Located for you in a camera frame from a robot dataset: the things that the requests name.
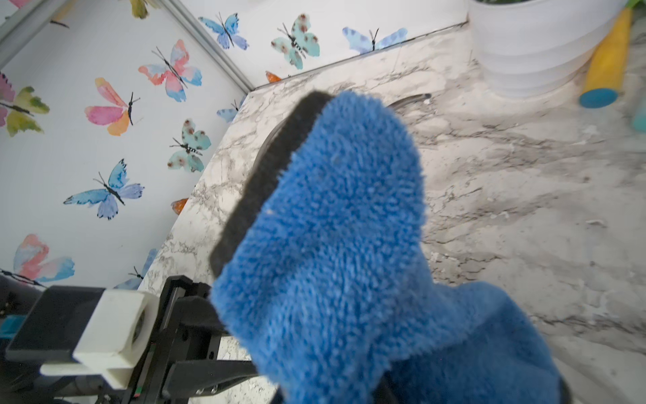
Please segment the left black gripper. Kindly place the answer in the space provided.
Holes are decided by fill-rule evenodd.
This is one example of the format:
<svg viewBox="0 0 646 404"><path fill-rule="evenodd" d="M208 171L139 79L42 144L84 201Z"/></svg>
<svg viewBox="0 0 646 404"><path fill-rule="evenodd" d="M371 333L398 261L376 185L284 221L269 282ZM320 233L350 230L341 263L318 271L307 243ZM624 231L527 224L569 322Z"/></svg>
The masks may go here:
<svg viewBox="0 0 646 404"><path fill-rule="evenodd" d="M166 280L146 351L122 395L124 403L187 403L258 376L250 360L220 360L229 335L207 300L210 286L186 276Z"/></svg>

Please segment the blue grey rag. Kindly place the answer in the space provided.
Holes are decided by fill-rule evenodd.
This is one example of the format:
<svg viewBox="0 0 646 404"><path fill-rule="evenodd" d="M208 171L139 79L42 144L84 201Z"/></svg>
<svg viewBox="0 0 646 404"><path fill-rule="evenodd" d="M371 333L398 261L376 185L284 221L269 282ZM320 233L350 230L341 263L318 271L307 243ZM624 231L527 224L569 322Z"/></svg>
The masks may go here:
<svg viewBox="0 0 646 404"><path fill-rule="evenodd" d="M210 254L210 299L287 403L569 403L505 291L435 282L420 157L378 99L313 92L262 155Z"/></svg>

